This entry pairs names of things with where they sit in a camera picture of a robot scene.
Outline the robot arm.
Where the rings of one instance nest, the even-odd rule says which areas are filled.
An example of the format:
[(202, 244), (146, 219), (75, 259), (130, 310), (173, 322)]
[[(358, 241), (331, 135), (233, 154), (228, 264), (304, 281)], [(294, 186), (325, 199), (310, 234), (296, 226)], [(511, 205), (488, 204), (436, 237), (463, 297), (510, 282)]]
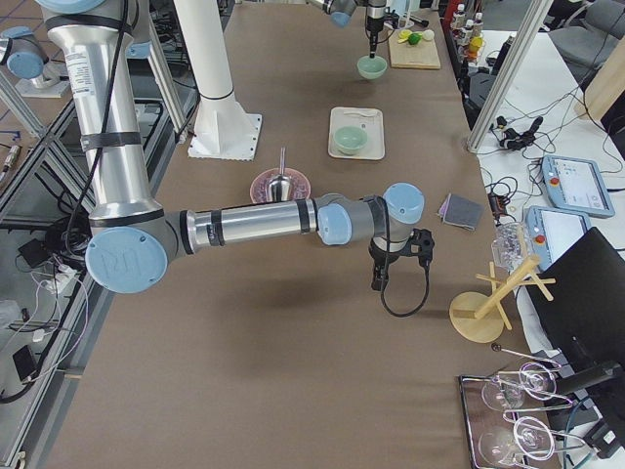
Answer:
[(337, 26), (346, 26), (359, 6), (365, 8), (365, 35), (369, 42), (370, 59), (377, 55), (379, 34), (385, 26), (385, 22), (392, 15), (386, 1), (370, 0), (312, 0), (308, 4), (317, 7), (325, 15), (328, 15)]
[(365, 239), (374, 261), (372, 286), (384, 290), (389, 265), (433, 259), (434, 240), (419, 227), (425, 200), (407, 183), (381, 196), (317, 198), (166, 213), (149, 187), (126, 54), (146, 42), (144, 1), (45, 1), (50, 39), (62, 49), (95, 196), (85, 253), (91, 277), (117, 293), (144, 291), (175, 259), (210, 246), (316, 233), (328, 245)]

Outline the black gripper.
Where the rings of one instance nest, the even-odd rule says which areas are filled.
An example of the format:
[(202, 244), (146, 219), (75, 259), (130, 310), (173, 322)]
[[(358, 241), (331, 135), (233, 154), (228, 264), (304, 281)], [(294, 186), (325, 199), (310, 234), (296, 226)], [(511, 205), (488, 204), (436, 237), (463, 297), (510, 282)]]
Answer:
[(434, 258), (434, 238), (429, 230), (414, 229), (401, 248), (389, 250), (384, 238), (375, 237), (370, 241), (368, 252), (374, 262), (371, 288), (382, 291), (390, 280), (390, 264), (400, 257), (417, 257), (426, 277), (429, 276)]
[(384, 28), (385, 5), (368, 4), (366, 7), (365, 29), (369, 38), (369, 59), (375, 59), (377, 54), (378, 35)]

